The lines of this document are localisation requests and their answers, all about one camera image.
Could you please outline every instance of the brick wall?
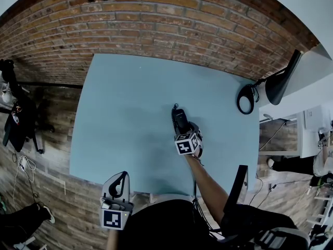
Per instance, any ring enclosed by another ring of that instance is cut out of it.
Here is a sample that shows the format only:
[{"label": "brick wall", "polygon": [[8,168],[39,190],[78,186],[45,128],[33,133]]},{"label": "brick wall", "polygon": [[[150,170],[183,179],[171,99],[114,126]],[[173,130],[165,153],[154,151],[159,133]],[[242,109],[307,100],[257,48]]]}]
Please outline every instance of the brick wall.
[{"label": "brick wall", "polygon": [[276,0],[19,0],[0,17],[0,57],[20,81],[83,84],[94,53],[258,79],[317,44]]}]

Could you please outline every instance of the white sneaker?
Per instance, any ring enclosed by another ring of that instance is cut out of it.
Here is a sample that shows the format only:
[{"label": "white sneaker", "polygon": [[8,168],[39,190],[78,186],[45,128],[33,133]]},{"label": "white sneaker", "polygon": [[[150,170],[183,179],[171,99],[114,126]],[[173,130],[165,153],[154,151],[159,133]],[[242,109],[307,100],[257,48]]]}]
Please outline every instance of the white sneaker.
[{"label": "white sneaker", "polygon": [[269,158],[267,160],[267,165],[270,169],[273,169],[273,165],[274,165],[274,160],[272,160],[271,158]]},{"label": "white sneaker", "polygon": [[54,223],[56,222],[56,220],[55,220],[54,216],[52,215],[50,209],[49,209],[47,206],[44,206],[44,208],[45,208],[45,209],[48,211],[48,213],[50,214],[50,219],[49,219],[49,221],[50,221],[52,224],[54,224]]}]

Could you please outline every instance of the blue table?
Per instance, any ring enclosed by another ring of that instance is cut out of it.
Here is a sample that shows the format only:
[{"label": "blue table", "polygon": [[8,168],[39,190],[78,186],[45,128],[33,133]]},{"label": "blue table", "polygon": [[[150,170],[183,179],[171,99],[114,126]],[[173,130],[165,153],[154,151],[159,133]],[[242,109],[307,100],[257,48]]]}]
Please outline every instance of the blue table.
[{"label": "blue table", "polygon": [[230,192],[238,165],[258,162],[259,112],[236,106],[249,80],[177,61],[97,54],[76,113],[70,174],[103,184],[126,170],[131,191],[193,194],[193,177],[177,154],[171,109],[184,109],[203,134],[202,163]]}]

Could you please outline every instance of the black pants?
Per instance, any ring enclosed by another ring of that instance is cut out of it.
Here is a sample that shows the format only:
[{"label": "black pants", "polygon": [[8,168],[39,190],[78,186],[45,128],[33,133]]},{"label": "black pants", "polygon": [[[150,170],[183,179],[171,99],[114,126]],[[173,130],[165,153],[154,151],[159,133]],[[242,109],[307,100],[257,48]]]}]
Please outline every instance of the black pants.
[{"label": "black pants", "polygon": [[284,158],[280,162],[274,162],[272,169],[276,171],[291,171],[301,174],[309,174],[313,176],[313,162],[314,156],[306,158],[300,158],[299,156]]},{"label": "black pants", "polygon": [[27,206],[12,214],[0,215],[0,240],[8,245],[25,242],[39,228],[42,222],[49,219],[48,211],[37,204]]}]

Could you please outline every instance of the office chair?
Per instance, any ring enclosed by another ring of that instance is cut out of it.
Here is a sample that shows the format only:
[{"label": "office chair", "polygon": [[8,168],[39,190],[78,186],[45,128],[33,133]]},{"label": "office chair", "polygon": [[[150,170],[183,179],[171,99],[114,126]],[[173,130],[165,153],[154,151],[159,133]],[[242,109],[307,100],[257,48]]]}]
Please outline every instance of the office chair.
[{"label": "office chair", "polygon": [[0,70],[4,81],[9,82],[10,90],[17,98],[11,110],[0,108],[0,113],[9,114],[5,124],[5,136],[3,145],[7,146],[11,142],[14,149],[20,152],[27,138],[33,140],[36,151],[43,154],[43,149],[39,149],[36,141],[35,130],[49,130],[54,132],[52,125],[41,123],[38,118],[36,104],[25,95],[22,87],[18,85],[14,73],[14,62],[10,59],[0,60]]}]

